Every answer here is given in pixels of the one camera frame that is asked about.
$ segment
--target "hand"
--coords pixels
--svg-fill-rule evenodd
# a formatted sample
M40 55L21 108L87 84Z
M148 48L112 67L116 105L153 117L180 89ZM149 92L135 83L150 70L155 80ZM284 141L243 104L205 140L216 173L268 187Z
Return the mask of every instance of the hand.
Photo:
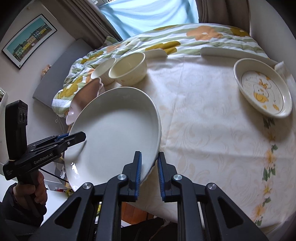
M39 185L37 188L35 188L34 185L30 184L17 184L13 188L13 194L15 196L15 199L17 203L22 206L23 208L30 210L27 201L25 200L25 195L30 195L35 193L35 202L40 204L45 204L47 201L47 193L46 193L46 187L44 184L44 176L41 172L38 172L38 182Z

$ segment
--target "small cup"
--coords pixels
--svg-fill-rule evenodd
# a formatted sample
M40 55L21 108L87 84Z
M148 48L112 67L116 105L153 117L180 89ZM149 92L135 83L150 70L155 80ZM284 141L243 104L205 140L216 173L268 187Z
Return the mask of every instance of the small cup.
M101 78L103 85L111 84L114 79L109 78L108 72L112 65L116 62L116 58L110 58L98 65L91 74L91 79Z
M145 54L132 53L118 60L109 70L109 77L122 86L133 86L147 74Z

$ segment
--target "cream bowl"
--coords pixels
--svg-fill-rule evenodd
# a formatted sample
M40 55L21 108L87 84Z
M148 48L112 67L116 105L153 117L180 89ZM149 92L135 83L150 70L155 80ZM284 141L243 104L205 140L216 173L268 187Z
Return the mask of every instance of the cream bowl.
M132 53L118 60L109 71L109 78L122 86L132 86L140 82L147 74L145 54Z
M241 93L259 112L274 118L285 118L292 111L288 86L267 64L243 58L234 65L234 75Z
M110 58L99 64L91 73L91 79L101 78L103 85L111 84L114 79L109 77L109 70L116 62L116 58Z

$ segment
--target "picture frame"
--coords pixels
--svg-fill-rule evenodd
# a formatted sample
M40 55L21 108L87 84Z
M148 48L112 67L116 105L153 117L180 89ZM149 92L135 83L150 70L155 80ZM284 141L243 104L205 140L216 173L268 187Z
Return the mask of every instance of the picture frame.
M56 31L40 14L14 35L2 52L20 69L32 53Z

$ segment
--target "metal screw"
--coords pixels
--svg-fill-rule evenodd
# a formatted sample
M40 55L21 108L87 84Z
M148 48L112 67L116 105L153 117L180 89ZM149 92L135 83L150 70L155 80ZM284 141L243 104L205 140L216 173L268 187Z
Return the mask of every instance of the metal screw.
M92 187L92 184L91 183L84 183L82 185L83 189L90 189Z
M124 179L126 179L126 175L124 175L124 174L119 174L119 175L117 176L117 178L118 178L119 180L124 180Z
M217 188L216 184L214 183L209 183L207 186L210 190L215 190Z
M181 180L182 179L182 176L180 174L176 174L176 175L173 176L173 178L175 180Z

